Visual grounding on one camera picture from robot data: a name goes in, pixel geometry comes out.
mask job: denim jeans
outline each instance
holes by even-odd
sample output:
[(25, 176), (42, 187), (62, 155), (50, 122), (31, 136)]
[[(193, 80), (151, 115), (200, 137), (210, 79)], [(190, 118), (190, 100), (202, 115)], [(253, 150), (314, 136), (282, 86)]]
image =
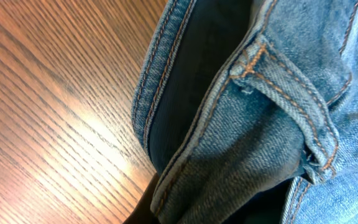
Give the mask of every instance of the denim jeans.
[(358, 0), (169, 0), (132, 124), (161, 223), (358, 223)]

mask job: denim seam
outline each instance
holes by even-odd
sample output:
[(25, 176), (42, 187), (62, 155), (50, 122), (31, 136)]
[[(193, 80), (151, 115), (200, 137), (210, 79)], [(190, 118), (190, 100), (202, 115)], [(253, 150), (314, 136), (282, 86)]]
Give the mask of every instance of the denim seam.
[[(301, 179), (299, 180), (299, 182), (298, 182), (298, 186), (296, 187), (296, 189), (295, 189), (295, 191), (294, 191), (294, 193), (293, 193), (293, 195), (292, 195), (291, 204), (290, 204), (290, 209), (288, 210), (289, 212), (291, 212), (291, 210), (292, 210), (293, 202), (295, 201), (296, 194), (298, 193), (299, 186), (301, 185), (302, 181), (303, 181), (303, 179), (301, 178)], [(291, 219), (291, 216), (287, 216), (287, 220), (285, 221), (285, 224), (287, 224), (288, 221), (290, 221), (290, 219)]]
[[(277, 0), (273, 0), (273, 3), (271, 3), (271, 5), (269, 6), (268, 12), (266, 13), (266, 16), (265, 16), (264, 26), (263, 26), (263, 28), (261, 29), (260, 34), (265, 30), (266, 25), (267, 25), (267, 21), (269, 20), (270, 13), (272, 12), (272, 9), (273, 9), (274, 5), (276, 5), (276, 2), (277, 2)], [(256, 55), (256, 56), (254, 57), (254, 59), (250, 62), (250, 65), (251, 65), (251, 64), (255, 65), (255, 64), (259, 61), (260, 56), (262, 55), (262, 53), (263, 53), (264, 51), (266, 51), (266, 49), (265, 49), (264, 47), (261, 47), (261, 48), (259, 49), (259, 51), (257, 52), (257, 55)], [(247, 75), (247, 74), (246, 74), (246, 71), (244, 71), (244, 73), (243, 73), (242, 75), (239, 75), (239, 76), (229, 75), (229, 76), (226, 78), (226, 81), (224, 82), (224, 85), (221, 87), (221, 89), (220, 89), (220, 91), (219, 91), (217, 97), (216, 97), (215, 100), (214, 100), (213, 107), (211, 108), (211, 111), (209, 112), (208, 118), (207, 118), (207, 120), (206, 120), (206, 122), (205, 122), (205, 124), (204, 124), (203, 129), (202, 129), (201, 132), (200, 132), (200, 136), (199, 136), (199, 138), (197, 139), (195, 146), (191, 149), (191, 151), (190, 151), (188, 157), (186, 158), (186, 160), (184, 161), (183, 165), (180, 167), (180, 169), (177, 171), (177, 173), (173, 176), (173, 178), (171, 179), (171, 181), (170, 181), (168, 187), (164, 190), (163, 197), (160, 199), (160, 205), (158, 206), (158, 209), (157, 209), (157, 211), (155, 212), (155, 216), (156, 216), (156, 217), (159, 215), (159, 213), (160, 213), (160, 211), (161, 211), (161, 209), (162, 209), (162, 207), (163, 207), (163, 205), (164, 205), (164, 202), (165, 202), (165, 200), (167, 199), (168, 192), (169, 192), (170, 189), (172, 188), (172, 185), (176, 182), (176, 179), (178, 178), (179, 174), (184, 170), (185, 166), (187, 165), (187, 163), (188, 163), (188, 161), (189, 161), (189, 158), (190, 158), (190, 155), (191, 155), (191, 153), (192, 153), (192, 150), (193, 150), (195, 147), (198, 146), (198, 144), (199, 144), (199, 142), (200, 142), (200, 139), (202, 138), (202, 136), (203, 136), (203, 134), (204, 134), (204, 132), (205, 132), (205, 129), (206, 129), (208, 123), (209, 123), (209, 120), (210, 120), (210, 118), (212, 117), (212, 113), (213, 113), (213, 111), (215, 110), (216, 104), (218, 103), (218, 99), (219, 99), (219, 97), (221, 96), (223, 90), (226, 88), (226, 85), (227, 85), (227, 84), (229, 83), (229, 81), (232, 80), (232, 79), (245, 77), (245, 76)]]
[(358, 1), (354, 4), (353, 13), (351, 15), (351, 18), (349, 19), (349, 25), (345, 32), (345, 38), (344, 38), (342, 46), (339, 50), (339, 54), (341, 54), (341, 55), (346, 48), (347, 40), (349, 38), (349, 34), (350, 34), (352, 26), (353, 26), (353, 20), (354, 20), (354, 17), (356, 16), (357, 9), (358, 9)]
[[(278, 63), (279, 66), (281, 66), (295, 81), (297, 81), (308, 93), (309, 95), (312, 97), (312, 99), (314, 100), (314, 102), (318, 105), (319, 109), (320, 109), (320, 112), (323, 114), (323, 118), (324, 118), (324, 124), (328, 130), (328, 132), (330, 133), (330, 135), (333, 137), (334, 139), (334, 143), (335, 143), (335, 148), (334, 148), (334, 152), (333, 154), (337, 151), (338, 147), (339, 147), (339, 143), (338, 143), (338, 140), (336, 139), (333, 131), (331, 130), (331, 128), (328, 126), (328, 119), (327, 119), (327, 115), (325, 113), (325, 111), (323, 110), (323, 105), (321, 104), (321, 102), (317, 99), (316, 95), (310, 90), (310, 88), (308, 88), (298, 77), (296, 77), (294, 75), (294, 73), (284, 64), (282, 63), (281, 61), (279, 61), (275, 56), (273, 55), (270, 55), (268, 52), (267, 52), (267, 55), (274, 61), (276, 61)], [(314, 134), (314, 137), (316, 138), (317, 136), (317, 133), (316, 133), (316, 130), (313, 129), (313, 134)], [(327, 152), (325, 151), (325, 149), (320, 146), (324, 152), (324, 154), (326, 155), (326, 157), (328, 157), (327, 155)], [(336, 171), (335, 171), (335, 168), (333, 166), (328, 165), (328, 161), (326, 163), (326, 165), (323, 166), (323, 169), (322, 170), (325, 170), (326, 168), (330, 167), (332, 172), (333, 172), (333, 177), (335, 177), (336, 175)]]
[(146, 71), (145, 71), (145, 75), (143, 76), (142, 83), (140, 84), (139, 92), (138, 92), (138, 94), (137, 94), (137, 101), (136, 101), (136, 103), (135, 103), (135, 108), (134, 108), (134, 119), (133, 119), (133, 121), (132, 121), (132, 126), (133, 126), (133, 128), (135, 128), (137, 105), (138, 105), (138, 103), (139, 103), (140, 95), (142, 94), (142, 90), (143, 90), (143, 88), (144, 88), (144, 83), (145, 83), (145, 81), (146, 81), (147, 75), (149, 74), (150, 66), (151, 66), (151, 64), (152, 64), (152, 62), (153, 62), (153, 59), (154, 59), (154, 56), (155, 56), (155, 52), (157, 51), (158, 45), (160, 44), (160, 39), (161, 39), (161, 36), (162, 36), (162, 34), (163, 34), (164, 30), (165, 30), (165, 25), (167, 24), (167, 22), (168, 22), (168, 20), (169, 20), (169, 18), (170, 18), (170, 16), (171, 16), (171, 13), (172, 13), (173, 9), (174, 9), (175, 6), (177, 5), (177, 2), (178, 2), (178, 0), (175, 0), (175, 1), (173, 2), (172, 6), (171, 6), (171, 9), (170, 9), (169, 12), (168, 12), (167, 18), (165, 19), (165, 21), (164, 21), (164, 23), (163, 23), (163, 25), (162, 25), (162, 27), (161, 27), (161, 29), (160, 29), (160, 34), (158, 35), (157, 41), (156, 41), (156, 43), (155, 43), (155, 45), (154, 45), (154, 49), (153, 49), (153, 52), (152, 52), (152, 56), (151, 56), (151, 58), (150, 58), (150, 60), (149, 60), (149, 63), (147, 64)]
[(310, 187), (311, 187), (311, 184), (308, 183), (308, 185), (306, 186), (305, 190), (304, 190), (303, 193), (301, 194), (301, 197), (299, 197), (299, 201), (298, 201), (298, 204), (297, 204), (297, 206), (296, 206), (296, 210), (295, 210), (295, 212), (294, 212), (293, 215), (292, 215), (291, 224), (292, 224), (293, 221), (295, 220), (296, 214), (298, 214), (298, 211), (299, 211), (301, 202), (302, 202), (302, 200), (303, 200), (303, 197), (305, 196), (306, 192), (308, 191), (308, 189), (309, 189)]
[(167, 69), (168, 69), (168, 66), (171, 62), (171, 59), (172, 59), (172, 53), (173, 51), (175, 50), (175, 47), (177, 45), (177, 42), (178, 42), (178, 38), (184, 28), (184, 24), (186, 22), (186, 19), (189, 15), (189, 12), (190, 12), (190, 9), (191, 9), (191, 6), (193, 5), (193, 1), (194, 0), (191, 0), (190, 3), (189, 3), (189, 6), (187, 7), (187, 10), (186, 10), (186, 13), (185, 13), (185, 16), (183, 17), (183, 20), (180, 24), (180, 27), (179, 27), (179, 30), (178, 30), (178, 33), (177, 33), (177, 36), (175, 37), (175, 41), (173, 42), (173, 45), (172, 45), (172, 48), (171, 48), (171, 51), (169, 53), (169, 56), (168, 56), (168, 59), (167, 59), (167, 64), (165, 65), (165, 68), (164, 68), (164, 71), (162, 73), (162, 76), (161, 76), (161, 79), (160, 79), (160, 83), (158, 84), (158, 87), (157, 87), (157, 91), (155, 92), (154, 94), (154, 97), (153, 97), (153, 102), (150, 106), (150, 110), (149, 110), (149, 113), (147, 115), (147, 118), (146, 118), (146, 122), (145, 122), (145, 125), (144, 125), (144, 131), (143, 131), (143, 145), (144, 145), (144, 148), (146, 150), (146, 129), (147, 129), (147, 123), (149, 122), (149, 119), (151, 117), (151, 114), (153, 112), (153, 109), (154, 109), (154, 105), (155, 105), (155, 101), (157, 99), (157, 95), (159, 94), (160, 90), (161, 90), (161, 86), (162, 86), (162, 83), (163, 83), (163, 79), (165, 78), (165, 75), (167, 74)]
[(339, 96), (342, 95), (342, 93), (346, 90), (347, 86), (351, 83), (352, 81), (352, 72), (349, 74), (349, 79), (346, 81), (345, 85), (341, 88), (341, 90), (339, 90), (339, 92), (334, 96), (332, 97), (328, 102), (327, 102), (327, 105), (330, 105), (331, 103), (333, 103), (334, 100), (338, 99)]

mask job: blue denim fabric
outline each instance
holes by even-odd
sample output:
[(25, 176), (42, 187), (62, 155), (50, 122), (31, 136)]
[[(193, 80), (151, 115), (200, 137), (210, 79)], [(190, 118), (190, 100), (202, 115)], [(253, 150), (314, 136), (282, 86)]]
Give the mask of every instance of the blue denim fabric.
[[(149, 155), (198, 6), (169, 1), (145, 60), (132, 119)], [(222, 223), (291, 179), (280, 223), (358, 223), (358, 0), (264, 1), (238, 44), (163, 166), (151, 210), (161, 223)]]

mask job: dark inner lining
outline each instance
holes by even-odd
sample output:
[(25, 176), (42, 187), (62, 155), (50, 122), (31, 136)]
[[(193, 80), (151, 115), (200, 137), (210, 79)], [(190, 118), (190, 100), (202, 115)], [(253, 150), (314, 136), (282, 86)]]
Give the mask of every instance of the dark inner lining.
[(251, 0), (198, 0), (150, 130), (159, 174), (183, 142), (217, 71), (245, 36)]

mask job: wooden surface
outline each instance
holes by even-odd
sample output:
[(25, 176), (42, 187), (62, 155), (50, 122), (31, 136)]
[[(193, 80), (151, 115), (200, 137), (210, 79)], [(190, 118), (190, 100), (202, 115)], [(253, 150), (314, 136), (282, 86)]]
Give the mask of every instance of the wooden surface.
[(0, 223), (122, 223), (154, 168), (131, 128), (166, 0), (0, 0)]

